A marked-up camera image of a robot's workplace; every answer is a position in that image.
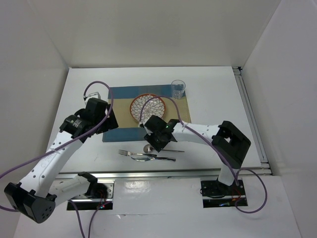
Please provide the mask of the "steel spoon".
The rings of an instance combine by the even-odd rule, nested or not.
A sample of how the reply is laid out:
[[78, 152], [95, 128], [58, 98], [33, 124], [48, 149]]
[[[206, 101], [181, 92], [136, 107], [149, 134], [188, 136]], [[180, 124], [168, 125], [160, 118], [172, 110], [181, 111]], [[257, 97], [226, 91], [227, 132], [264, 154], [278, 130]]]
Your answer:
[[[143, 151], [145, 153], [151, 153], [152, 151], [154, 151], [154, 147], [151, 146], [150, 144], [147, 144], [143, 147]], [[168, 151], [168, 152], [184, 152], [184, 151], [181, 151], [181, 150], [166, 150], [166, 149], [162, 149], [162, 151]]]

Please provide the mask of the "patterned ceramic bowl red rim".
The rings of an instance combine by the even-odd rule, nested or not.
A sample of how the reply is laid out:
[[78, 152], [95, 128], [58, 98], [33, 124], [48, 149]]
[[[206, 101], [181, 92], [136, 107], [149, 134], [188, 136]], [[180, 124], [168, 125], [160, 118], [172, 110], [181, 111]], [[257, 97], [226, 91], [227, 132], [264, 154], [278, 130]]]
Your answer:
[[151, 116], [162, 118], [165, 112], [166, 105], [163, 99], [151, 93], [137, 96], [130, 104], [130, 114], [137, 122]]

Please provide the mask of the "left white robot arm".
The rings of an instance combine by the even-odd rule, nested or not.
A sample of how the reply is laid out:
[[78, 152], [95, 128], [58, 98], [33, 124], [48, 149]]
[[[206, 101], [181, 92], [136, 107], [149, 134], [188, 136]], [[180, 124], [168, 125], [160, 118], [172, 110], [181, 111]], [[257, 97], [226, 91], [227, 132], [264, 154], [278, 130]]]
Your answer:
[[51, 147], [31, 172], [4, 189], [14, 211], [38, 224], [46, 221], [56, 206], [75, 196], [106, 199], [108, 188], [88, 172], [79, 172], [71, 180], [53, 185], [66, 162], [87, 138], [118, 128], [111, 105], [106, 101], [90, 98], [85, 104], [85, 108], [64, 120]]

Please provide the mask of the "blue beige checked placemat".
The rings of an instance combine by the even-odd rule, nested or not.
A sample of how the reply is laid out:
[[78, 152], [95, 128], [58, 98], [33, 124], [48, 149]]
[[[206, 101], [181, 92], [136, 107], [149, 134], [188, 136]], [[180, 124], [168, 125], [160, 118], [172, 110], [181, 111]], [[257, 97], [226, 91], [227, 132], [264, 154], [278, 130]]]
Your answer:
[[[103, 142], [127, 142], [142, 141], [146, 131], [139, 127], [139, 116], [134, 119], [130, 112], [131, 103], [140, 95], [153, 94], [157, 96], [167, 96], [172, 98], [171, 85], [148, 85], [148, 86], [125, 86], [113, 87], [114, 107], [118, 128], [105, 132]], [[190, 111], [186, 93], [181, 99], [173, 99], [179, 109], [180, 117], [184, 122], [191, 122]], [[174, 104], [163, 98], [165, 103], [165, 112], [163, 119], [168, 122], [170, 119], [178, 119]]]

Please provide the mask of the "clear drinking glass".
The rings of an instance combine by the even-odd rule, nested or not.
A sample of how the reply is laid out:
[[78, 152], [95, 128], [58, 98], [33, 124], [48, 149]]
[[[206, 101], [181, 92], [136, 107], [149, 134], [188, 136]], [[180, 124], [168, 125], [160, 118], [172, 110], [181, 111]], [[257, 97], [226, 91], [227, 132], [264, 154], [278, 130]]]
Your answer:
[[182, 80], [174, 80], [171, 83], [172, 97], [181, 99], [184, 95], [186, 84]]

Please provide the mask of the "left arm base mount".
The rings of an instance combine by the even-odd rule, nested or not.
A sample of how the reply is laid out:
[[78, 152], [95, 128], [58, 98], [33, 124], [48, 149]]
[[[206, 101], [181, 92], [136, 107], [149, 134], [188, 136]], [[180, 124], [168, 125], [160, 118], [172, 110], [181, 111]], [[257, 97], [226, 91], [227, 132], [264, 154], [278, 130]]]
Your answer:
[[79, 211], [112, 210], [114, 182], [98, 180], [87, 192], [79, 194], [70, 200]]

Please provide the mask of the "steel table knife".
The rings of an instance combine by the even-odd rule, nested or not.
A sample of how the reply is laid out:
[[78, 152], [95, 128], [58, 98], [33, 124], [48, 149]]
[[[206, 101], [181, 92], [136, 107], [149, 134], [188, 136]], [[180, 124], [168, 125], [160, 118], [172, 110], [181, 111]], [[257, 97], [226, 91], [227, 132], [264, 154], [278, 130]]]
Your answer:
[[169, 161], [176, 162], [175, 158], [168, 157], [131, 157], [133, 160], [138, 162], [147, 162], [147, 161]]

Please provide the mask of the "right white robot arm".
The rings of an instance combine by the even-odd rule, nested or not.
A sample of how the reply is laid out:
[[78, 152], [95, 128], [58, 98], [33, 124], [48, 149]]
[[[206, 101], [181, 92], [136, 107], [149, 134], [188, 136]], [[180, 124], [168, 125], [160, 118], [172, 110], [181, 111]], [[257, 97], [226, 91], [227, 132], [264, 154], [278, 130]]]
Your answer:
[[165, 122], [151, 116], [139, 122], [146, 130], [144, 139], [161, 151], [170, 142], [193, 142], [210, 146], [218, 154], [223, 165], [217, 178], [216, 189], [228, 194], [233, 184], [238, 184], [238, 174], [251, 146], [251, 141], [230, 121], [220, 125], [201, 125], [171, 119]]

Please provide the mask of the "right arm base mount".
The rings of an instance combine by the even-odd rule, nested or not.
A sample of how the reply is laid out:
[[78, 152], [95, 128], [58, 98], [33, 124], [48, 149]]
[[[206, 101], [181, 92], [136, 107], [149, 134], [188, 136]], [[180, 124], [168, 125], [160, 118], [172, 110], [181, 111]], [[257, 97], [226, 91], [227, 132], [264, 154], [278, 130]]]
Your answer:
[[204, 208], [223, 208], [248, 206], [244, 184], [241, 179], [239, 185], [235, 182], [231, 186], [220, 183], [218, 180], [201, 181], [200, 194]]

